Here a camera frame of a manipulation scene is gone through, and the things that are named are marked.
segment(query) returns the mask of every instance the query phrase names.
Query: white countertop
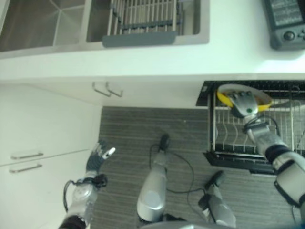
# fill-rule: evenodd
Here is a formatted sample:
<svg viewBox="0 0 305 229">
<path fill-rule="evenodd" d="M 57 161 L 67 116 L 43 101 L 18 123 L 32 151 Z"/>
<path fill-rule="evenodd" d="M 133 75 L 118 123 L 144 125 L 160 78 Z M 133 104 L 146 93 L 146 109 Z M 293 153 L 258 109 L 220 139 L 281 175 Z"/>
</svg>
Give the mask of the white countertop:
<svg viewBox="0 0 305 229">
<path fill-rule="evenodd" d="M 0 1 L 0 10 L 4 3 L 5 0 Z M 304 79 L 303 73 L 304 51 L 279 52 L 270 48 L 259 0 L 211 0 L 209 44 L 66 52 L 0 60 L 2 82 L 125 76 L 173 79 L 190 75 L 203 80 Z"/>
</svg>

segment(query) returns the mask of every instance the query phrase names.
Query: floor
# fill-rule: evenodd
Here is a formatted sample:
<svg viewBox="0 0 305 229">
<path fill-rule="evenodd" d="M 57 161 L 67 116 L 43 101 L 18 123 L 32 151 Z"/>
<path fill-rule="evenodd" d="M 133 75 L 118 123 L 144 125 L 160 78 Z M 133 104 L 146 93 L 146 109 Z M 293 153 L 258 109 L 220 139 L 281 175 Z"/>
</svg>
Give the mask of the floor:
<svg viewBox="0 0 305 229">
<path fill-rule="evenodd" d="M 137 222 L 136 203 L 148 168 L 148 152 L 164 133 L 171 137 L 169 152 L 185 157 L 193 166 L 193 188 L 202 187 L 218 170 L 226 173 L 220 189 L 241 229 L 285 228 L 293 224 L 291 208 L 274 188 L 274 177 L 254 176 L 247 170 L 211 166 L 207 150 L 207 110 L 104 107 L 100 139 L 117 148 L 102 172 L 108 186 L 100 193 L 91 229 L 133 229 Z M 188 190 L 191 171 L 178 157 L 169 154 L 168 188 Z M 190 194 L 199 212 L 201 191 Z M 167 193 L 166 213 L 189 221 L 202 221 L 186 202 L 186 194 Z M 300 219 L 295 209 L 297 220 Z"/>
</svg>

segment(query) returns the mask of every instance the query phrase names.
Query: metal handle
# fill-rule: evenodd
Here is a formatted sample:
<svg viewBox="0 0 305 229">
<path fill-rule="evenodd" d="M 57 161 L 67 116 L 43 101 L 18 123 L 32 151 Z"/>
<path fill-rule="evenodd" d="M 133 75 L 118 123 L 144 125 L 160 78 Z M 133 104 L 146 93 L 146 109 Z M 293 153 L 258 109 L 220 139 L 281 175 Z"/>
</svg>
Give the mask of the metal handle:
<svg viewBox="0 0 305 229">
<path fill-rule="evenodd" d="M 100 93 L 100 94 L 102 94 L 102 95 L 105 95 L 105 96 L 107 96 L 107 97 L 111 97 L 112 94 L 113 94 L 113 95 L 116 95 L 117 97 L 120 97 L 120 98 L 123 96 L 123 91 L 121 91 L 120 94 L 118 94 L 118 93 L 112 91 L 112 90 L 109 88 L 109 82 L 106 82 L 106 90 L 109 92 L 109 94 L 106 94 L 106 93 L 104 93 L 104 92 L 101 92 L 101 91 L 97 90 L 96 87 L 95 87 L 95 82 L 92 83 L 92 88 L 93 88 L 94 91 L 96 91 L 96 92 L 98 92 L 98 93 Z"/>
<path fill-rule="evenodd" d="M 39 152 L 38 154 L 27 155 L 27 156 L 11 156 L 11 159 L 21 160 L 21 159 L 26 159 L 26 158 L 36 157 L 36 156 L 43 156 L 43 153 Z"/>
<path fill-rule="evenodd" d="M 110 94 L 114 94 L 114 95 L 116 95 L 117 97 L 120 97 L 120 98 L 121 98 L 121 97 L 123 96 L 123 91 L 121 91 L 120 94 L 117 94 L 116 92 L 110 90 L 110 88 L 109 88 L 109 82 L 106 82 L 106 89 L 107 89 L 107 91 L 108 91 Z"/>
<path fill-rule="evenodd" d="M 40 167 L 42 167 L 42 165 L 41 164 L 37 164 L 36 166 L 29 167 L 29 168 L 16 169 L 16 170 L 15 169 L 10 169 L 10 173 L 20 173 L 20 172 L 24 172 L 24 171 L 40 168 Z"/>
<path fill-rule="evenodd" d="M 107 97 L 110 97 L 110 96 L 111 96 L 111 92 L 109 92 L 109 90 L 108 90 L 109 94 L 106 94 L 106 93 L 104 93 L 104 92 L 101 92 L 101 91 L 97 90 L 96 87 L 95 87 L 95 82 L 92 83 L 92 89 L 93 89 L 94 91 L 96 91 L 97 93 L 100 93 L 100 94 L 105 95 L 105 96 L 107 96 Z"/>
</svg>

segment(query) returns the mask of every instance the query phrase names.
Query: black cable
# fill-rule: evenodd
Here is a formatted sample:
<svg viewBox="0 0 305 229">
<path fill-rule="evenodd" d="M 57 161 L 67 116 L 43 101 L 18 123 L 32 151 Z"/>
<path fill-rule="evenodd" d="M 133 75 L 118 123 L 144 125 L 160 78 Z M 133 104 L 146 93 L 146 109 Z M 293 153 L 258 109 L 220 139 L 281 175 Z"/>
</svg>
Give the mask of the black cable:
<svg viewBox="0 0 305 229">
<path fill-rule="evenodd" d="M 294 219 L 294 222 L 295 222 L 295 224 L 296 224 L 294 208 L 295 208 L 295 207 L 292 205 L 292 206 L 291 206 L 291 215 L 292 215 L 292 218 Z"/>
<path fill-rule="evenodd" d="M 267 115 L 261 115 L 260 118 L 262 118 L 262 117 L 270 118 L 275 124 L 277 135 L 281 136 L 280 129 L 278 128 L 278 124 L 277 124 L 276 120 L 274 118 L 270 117 L 270 116 L 267 116 Z"/>
<path fill-rule="evenodd" d="M 149 169 L 152 168 L 152 151 L 153 151 L 153 148 L 155 146 L 160 146 L 160 145 L 159 144 L 153 144 L 149 149 Z M 187 191 L 175 191 L 175 190 L 171 190 L 169 188 L 167 188 L 166 190 L 169 191 L 169 192 L 175 193 L 175 194 L 186 194 L 186 193 L 191 193 L 191 192 L 197 192 L 197 191 L 200 191 L 200 190 L 202 190 L 203 192 L 205 191 L 203 187 L 200 187 L 200 188 L 197 188 L 197 189 L 194 189 L 194 190 L 187 190 Z"/>
<path fill-rule="evenodd" d="M 192 187 L 193 187 L 193 184 L 194 184 L 194 169 L 192 167 L 192 165 L 188 162 L 188 160 L 186 160 L 183 156 L 180 156 L 179 154 L 175 154 L 175 153 L 172 153 L 173 155 L 177 156 L 178 158 L 180 158 L 181 160 L 185 161 L 187 163 L 187 165 L 190 167 L 191 171 L 192 171 L 192 181 L 191 181 L 191 184 L 190 184 L 190 188 L 189 190 L 187 191 L 187 195 L 186 195 L 186 202 L 188 204 L 188 206 L 192 209 L 193 212 L 195 212 L 200 218 L 202 218 L 203 220 L 205 220 L 202 215 L 196 211 L 196 209 L 194 209 L 190 203 L 190 200 L 189 200 L 189 197 L 190 197 L 190 193 L 194 190 L 192 190 Z"/>
<path fill-rule="evenodd" d="M 63 188 L 63 206 L 64 206 L 66 212 L 68 212 L 68 204 L 67 204 L 66 195 L 67 195 L 67 190 L 68 190 L 68 187 L 69 187 L 70 184 L 76 185 L 76 183 L 73 180 L 69 180 L 65 184 L 65 187 Z"/>
</svg>

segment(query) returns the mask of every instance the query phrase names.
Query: handheld device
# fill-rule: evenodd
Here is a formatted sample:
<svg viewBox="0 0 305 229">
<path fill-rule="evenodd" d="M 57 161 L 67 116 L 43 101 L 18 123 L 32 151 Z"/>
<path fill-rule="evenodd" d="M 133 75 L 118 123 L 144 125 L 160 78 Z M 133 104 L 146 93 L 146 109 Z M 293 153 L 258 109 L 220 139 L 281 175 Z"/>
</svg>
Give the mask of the handheld device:
<svg viewBox="0 0 305 229">
<path fill-rule="evenodd" d="M 305 49 L 305 0 L 263 0 L 275 50 Z"/>
</svg>

